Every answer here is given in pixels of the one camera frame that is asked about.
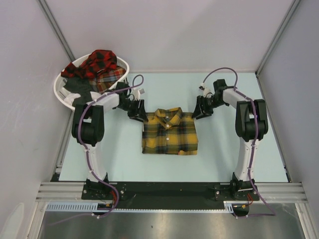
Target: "yellow and black plaid shirt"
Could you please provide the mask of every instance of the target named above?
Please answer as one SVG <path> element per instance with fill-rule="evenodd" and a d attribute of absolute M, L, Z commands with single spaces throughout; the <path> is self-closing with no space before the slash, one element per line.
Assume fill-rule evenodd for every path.
<path fill-rule="evenodd" d="M 181 108 L 147 113 L 142 132 L 143 153 L 196 155 L 198 140 L 192 113 Z"/>

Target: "floor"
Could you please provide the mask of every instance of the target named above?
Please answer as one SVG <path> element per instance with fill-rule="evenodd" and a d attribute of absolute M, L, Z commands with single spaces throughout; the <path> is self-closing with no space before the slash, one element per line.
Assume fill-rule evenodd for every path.
<path fill-rule="evenodd" d="M 304 239 L 294 204 L 274 204 L 276 217 L 235 219 L 231 214 L 111 213 L 104 219 L 46 212 L 39 239 Z M 251 213 L 266 213 L 264 205 Z"/>
<path fill-rule="evenodd" d="M 158 108 L 181 107 L 193 112 L 198 89 L 206 73 L 147 73 L 142 87 L 147 112 Z M 132 82 L 133 74 L 128 79 Z M 206 86 L 226 79 L 233 85 L 231 73 L 212 75 Z M 261 99 L 261 92 L 253 73 L 240 73 L 238 88 L 248 96 Z M 198 154 L 192 156 L 142 154 L 142 124 L 131 120 L 121 109 L 104 115 L 105 134 L 101 142 L 104 166 L 111 181 L 166 181 L 166 182 L 227 182 L 234 171 L 239 152 L 239 138 L 235 132 L 235 109 L 222 106 L 213 116 L 195 120 Z M 60 181 L 85 181 L 88 169 L 82 147 L 70 137 Z M 261 141 L 255 164 L 257 182 L 287 182 L 274 133 L 269 131 Z"/>

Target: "dark green cloth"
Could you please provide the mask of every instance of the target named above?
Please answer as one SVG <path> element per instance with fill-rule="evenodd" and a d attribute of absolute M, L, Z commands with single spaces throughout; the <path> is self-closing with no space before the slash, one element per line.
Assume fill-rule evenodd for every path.
<path fill-rule="evenodd" d="M 75 106 L 76 104 L 85 104 L 92 101 L 90 92 L 94 90 L 87 79 L 84 80 L 79 77 L 73 77 L 66 80 L 67 82 L 64 88 L 72 93 L 78 93 L 81 96 L 73 101 L 72 106 Z"/>

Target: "white laundry basket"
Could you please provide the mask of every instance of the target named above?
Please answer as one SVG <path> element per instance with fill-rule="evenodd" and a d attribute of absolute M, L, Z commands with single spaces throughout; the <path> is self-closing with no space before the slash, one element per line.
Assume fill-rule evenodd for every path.
<path fill-rule="evenodd" d="M 75 65 L 76 67 L 80 66 L 82 64 L 83 61 L 85 61 L 88 57 L 89 57 L 90 54 L 87 54 L 85 56 L 82 56 L 80 57 L 79 59 L 73 61 L 73 65 Z M 124 61 L 122 58 L 120 57 L 117 57 L 117 65 L 118 66 L 121 66 L 123 67 L 126 72 L 125 74 L 117 81 L 115 82 L 109 89 L 113 89 L 116 87 L 116 84 L 118 82 L 122 82 L 125 80 L 125 78 L 127 77 L 129 71 L 130 71 L 130 67 L 129 65 L 127 64 L 126 61 Z M 54 81 L 54 85 L 53 85 L 53 91 L 54 91 L 54 94 L 55 96 L 58 98 L 58 100 L 64 104 L 67 108 L 70 108 L 72 111 L 75 111 L 75 108 L 69 104 L 67 104 L 66 102 L 64 102 L 64 99 L 65 99 L 65 95 L 60 91 L 62 89 L 62 87 L 66 84 L 66 81 L 63 77 L 61 77 L 61 73 L 55 78 L 55 81 Z"/>

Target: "white wall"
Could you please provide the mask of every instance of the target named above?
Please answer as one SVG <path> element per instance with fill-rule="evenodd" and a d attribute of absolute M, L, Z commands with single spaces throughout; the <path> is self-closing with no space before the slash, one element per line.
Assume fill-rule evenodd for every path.
<path fill-rule="evenodd" d="M 260 76 L 288 170 L 319 222 L 319 1 L 301 3 Z"/>
<path fill-rule="evenodd" d="M 292 0 L 47 0 L 76 58 L 111 49 L 135 72 L 255 71 Z"/>
<path fill-rule="evenodd" d="M 23 202 L 21 238 L 67 122 L 53 80 L 68 59 L 35 0 L 0 1 L 0 29 L 0 232 Z"/>

